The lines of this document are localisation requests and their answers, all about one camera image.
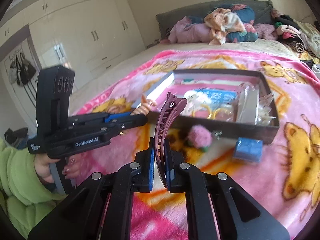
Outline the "person's left hand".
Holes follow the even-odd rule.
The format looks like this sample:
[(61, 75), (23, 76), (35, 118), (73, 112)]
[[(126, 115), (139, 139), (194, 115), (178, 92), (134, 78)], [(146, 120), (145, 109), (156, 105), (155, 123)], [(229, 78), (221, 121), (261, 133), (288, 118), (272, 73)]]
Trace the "person's left hand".
[[(59, 159), (50, 159), (47, 154), (37, 154), (34, 159), (34, 167), (42, 184), (52, 184), (54, 179), (50, 171), (50, 164), (59, 162)], [(79, 154), (69, 157), (68, 164), (62, 170), (66, 179), (74, 179), (80, 174), (81, 156)]]

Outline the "green sleeve left forearm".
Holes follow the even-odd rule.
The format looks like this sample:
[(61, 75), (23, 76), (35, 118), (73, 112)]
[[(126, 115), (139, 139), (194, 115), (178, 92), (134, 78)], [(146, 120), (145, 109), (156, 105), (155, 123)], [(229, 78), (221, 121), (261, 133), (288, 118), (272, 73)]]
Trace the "green sleeve left forearm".
[(1, 207), (15, 229), (26, 239), (65, 196), (45, 187), (52, 183), (49, 165), (57, 163), (46, 154), (30, 154), (1, 140)]

